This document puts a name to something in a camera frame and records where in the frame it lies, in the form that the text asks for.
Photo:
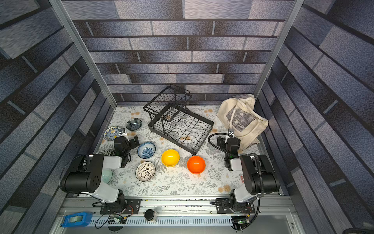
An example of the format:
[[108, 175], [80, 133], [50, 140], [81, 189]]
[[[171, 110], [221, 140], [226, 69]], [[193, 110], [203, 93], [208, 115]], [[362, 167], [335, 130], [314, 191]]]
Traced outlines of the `yellow plastic bowl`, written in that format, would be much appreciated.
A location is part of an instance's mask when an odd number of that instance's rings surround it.
[[178, 164], [179, 160], [179, 153], [173, 149], [166, 150], [161, 157], [161, 161], [166, 167], [174, 167]]

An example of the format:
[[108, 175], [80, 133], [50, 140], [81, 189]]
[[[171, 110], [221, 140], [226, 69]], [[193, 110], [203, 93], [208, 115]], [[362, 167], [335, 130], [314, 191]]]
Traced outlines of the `orange plastic bowl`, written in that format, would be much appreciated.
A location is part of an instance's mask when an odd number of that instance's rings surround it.
[[201, 174], [206, 168], [205, 160], [200, 156], [192, 156], [187, 162], [187, 168], [192, 174]]

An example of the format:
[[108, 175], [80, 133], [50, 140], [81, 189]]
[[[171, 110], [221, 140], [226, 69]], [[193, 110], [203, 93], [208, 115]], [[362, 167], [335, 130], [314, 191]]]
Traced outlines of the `black wire dish rack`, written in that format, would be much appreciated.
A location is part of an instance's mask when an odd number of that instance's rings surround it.
[[214, 122], [187, 108], [191, 93], [170, 84], [160, 91], [143, 110], [150, 116], [151, 132], [188, 151], [198, 153], [213, 129]]

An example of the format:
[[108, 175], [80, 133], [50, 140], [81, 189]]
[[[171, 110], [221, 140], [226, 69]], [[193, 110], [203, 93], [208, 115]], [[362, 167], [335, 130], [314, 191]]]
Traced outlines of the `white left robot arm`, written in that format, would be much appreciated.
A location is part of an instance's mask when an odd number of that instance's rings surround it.
[[106, 169], [121, 169], [131, 161], [130, 151], [140, 146], [138, 136], [128, 140], [119, 136], [114, 141], [114, 154], [77, 155], [60, 174], [59, 187], [63, 192], [85, 194], [98, 200], [93, 207], [104, 215], [138, 214], [140, 199], [125, 199], [122, 190], [102, 181]]

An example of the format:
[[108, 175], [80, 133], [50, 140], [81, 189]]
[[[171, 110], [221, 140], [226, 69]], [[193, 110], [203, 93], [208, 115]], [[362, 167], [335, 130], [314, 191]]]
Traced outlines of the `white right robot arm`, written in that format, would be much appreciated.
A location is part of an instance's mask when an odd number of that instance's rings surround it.
[[219, 214], [255, 213], [254, 202], [280, 188], [268, 157], [254, 153], [239, 155], [240, 140], [233, 136], [219, 136], [216, 146], [225, 153], [225, 167], [242, 173], [242, 184], [231, 190], [229, 198], [216, 199], [211, 204], [217, 207]]

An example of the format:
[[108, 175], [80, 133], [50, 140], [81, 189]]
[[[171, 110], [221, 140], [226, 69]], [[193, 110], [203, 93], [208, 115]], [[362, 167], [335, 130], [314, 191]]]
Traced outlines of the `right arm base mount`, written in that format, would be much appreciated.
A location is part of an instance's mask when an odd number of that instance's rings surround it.
[[230, 199], [217, 198], [211, 202], [216, 207], [218, 214], [254, 214], [255, 208], [253, 203], [230, 203]]

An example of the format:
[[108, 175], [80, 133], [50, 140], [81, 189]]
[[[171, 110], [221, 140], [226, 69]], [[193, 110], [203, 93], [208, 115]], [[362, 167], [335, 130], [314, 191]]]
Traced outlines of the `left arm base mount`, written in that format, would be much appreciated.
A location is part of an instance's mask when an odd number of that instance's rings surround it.
[[141, 199], [125, 199], [114, 203], [102, 203], [101, 215], [136, 215], [139, 213]]

